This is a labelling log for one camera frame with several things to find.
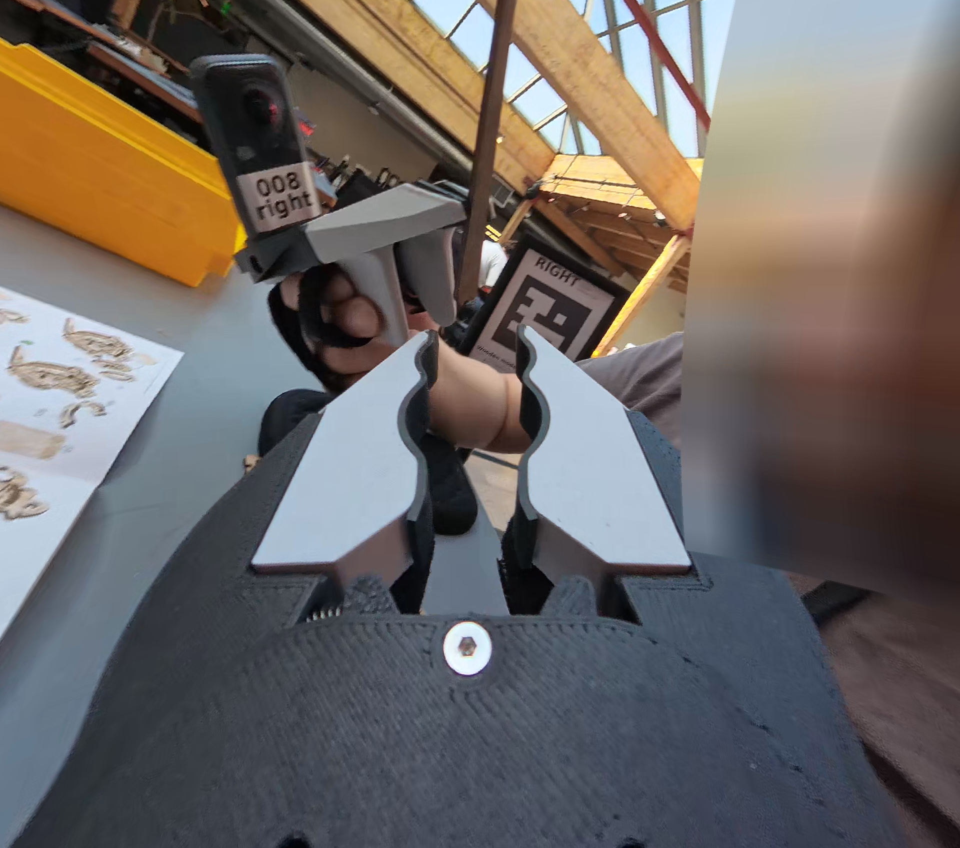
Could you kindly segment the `yellow plastic bin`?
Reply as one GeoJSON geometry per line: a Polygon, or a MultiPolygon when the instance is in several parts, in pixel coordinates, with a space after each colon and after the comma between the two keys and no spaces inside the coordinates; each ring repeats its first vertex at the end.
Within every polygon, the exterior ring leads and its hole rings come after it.
{"type": "Polygon", "coordinates": [[[244,239],[215,158],[5,40],[1,201],[192,288],[225,277],[244,239]]]}

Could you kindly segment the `thin wooden sheet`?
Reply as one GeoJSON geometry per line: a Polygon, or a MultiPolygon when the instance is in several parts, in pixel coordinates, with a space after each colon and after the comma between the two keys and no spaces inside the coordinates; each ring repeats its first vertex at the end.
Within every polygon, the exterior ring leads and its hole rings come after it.
{"type": "Polygon", "coordinates": [[[469,185],[469,218],[462,241],[455,309],[469,303],[478,289],[482,245],[489,217],[494,180],[503,84],[518,0],[496,0],[485,86],[469,185]]]}

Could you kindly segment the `person's right hand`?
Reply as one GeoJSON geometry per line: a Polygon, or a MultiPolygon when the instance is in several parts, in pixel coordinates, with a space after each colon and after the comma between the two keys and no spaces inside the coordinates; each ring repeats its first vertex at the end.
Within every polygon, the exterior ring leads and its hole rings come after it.
{"type": "Polygon", "coordinates": [[[268,296],[284,343],[330,393],[354,385],[398,348],[377,305],[335,265],[284,278],[268,296]]]}

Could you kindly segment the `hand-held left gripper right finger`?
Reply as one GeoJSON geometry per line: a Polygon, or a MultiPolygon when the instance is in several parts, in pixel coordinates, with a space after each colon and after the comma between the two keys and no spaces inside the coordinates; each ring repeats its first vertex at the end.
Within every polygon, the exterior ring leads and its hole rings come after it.
{"type": "Polygon", "coordinates": [[[532,326],[517,332],[518,468],[511,554],[549,582],[683,577],[692,561],[626,408],[532,326]]]}

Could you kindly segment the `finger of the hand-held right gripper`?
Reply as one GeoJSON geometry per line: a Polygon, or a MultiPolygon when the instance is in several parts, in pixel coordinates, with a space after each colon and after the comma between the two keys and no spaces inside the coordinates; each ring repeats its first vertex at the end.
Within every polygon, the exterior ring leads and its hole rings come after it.
{"type": "Polygon", "coordinates": [[[330,264],[458,226],[466,218],[463,201],[450,192],[404,183],[309,222],[304,236],[318,262],[330,264]]]}

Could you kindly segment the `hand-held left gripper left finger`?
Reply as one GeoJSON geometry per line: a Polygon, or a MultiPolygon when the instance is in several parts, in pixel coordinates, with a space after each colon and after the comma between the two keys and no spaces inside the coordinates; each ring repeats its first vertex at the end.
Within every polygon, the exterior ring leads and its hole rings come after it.
{"type": "Polygon", "coordinates": [[[426,577],[435,533],[428,464],[436,332],[411,337],[320,414],[250,566],[325,575],[346,588],[374,575],[391,586],[426,577]]]}

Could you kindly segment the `red ceiling pipe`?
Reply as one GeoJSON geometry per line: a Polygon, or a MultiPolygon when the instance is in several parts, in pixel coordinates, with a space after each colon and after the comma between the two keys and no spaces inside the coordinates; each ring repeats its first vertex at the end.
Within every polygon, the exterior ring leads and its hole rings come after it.
{"type": "Polygon", "coordinates": [[[660,64],[668,71],[683,97],[694,111],[699,125],[708,132],[711,117],[697,89],[685,77],[678,63],[663,42],[656,21],[638,0],[623,0],[634,22],[639,25],[648,39],[650,48],[660,64]]]}

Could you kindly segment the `assembly instruction booklet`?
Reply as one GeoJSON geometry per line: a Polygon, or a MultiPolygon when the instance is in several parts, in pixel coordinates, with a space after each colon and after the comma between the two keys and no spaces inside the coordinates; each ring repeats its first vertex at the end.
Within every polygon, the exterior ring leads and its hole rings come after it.
{"type": "Polygon", "coordinates": [[[1,634],[183,354],[1,289],[1,634]]]}

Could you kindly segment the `black honeycomb wrist rest pad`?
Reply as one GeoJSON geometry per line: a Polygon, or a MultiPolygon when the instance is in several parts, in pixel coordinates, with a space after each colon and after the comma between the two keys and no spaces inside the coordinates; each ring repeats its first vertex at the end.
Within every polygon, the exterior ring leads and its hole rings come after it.
{"type": "MultiPolygon", "coordinates": [[[[273,399],[260,423],[257,455],[265,456],[309,415],[318,414],[336,398],[325,392],[294,389],[273,399]]],[[[420,444],[428,468],[435,533],[461,537],[474,528],[478,503],[458,451],[432,433],[420,444]]]]}

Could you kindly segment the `person's right forearm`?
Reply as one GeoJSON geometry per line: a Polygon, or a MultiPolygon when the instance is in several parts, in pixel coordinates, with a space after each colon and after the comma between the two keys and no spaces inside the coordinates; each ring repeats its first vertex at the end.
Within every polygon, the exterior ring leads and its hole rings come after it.
{"type": "Polygon", "coordinates": [[[439,342],[430,431],[452,446],[521,454],[532,444],[522,426],[523,393],[514,374],[500,374],[439,342]]]}

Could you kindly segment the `framed fiducial marker sign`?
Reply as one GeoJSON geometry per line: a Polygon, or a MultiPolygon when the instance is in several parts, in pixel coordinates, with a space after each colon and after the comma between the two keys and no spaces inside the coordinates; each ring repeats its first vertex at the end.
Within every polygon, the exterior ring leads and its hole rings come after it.
{"type": "Polygon", "coordinates": [[[573,362],[589,359],[629,291],[564,252],[526,235],[451,345],[463,356],[510,374],[518,330],[529,326],[573,362]]]}

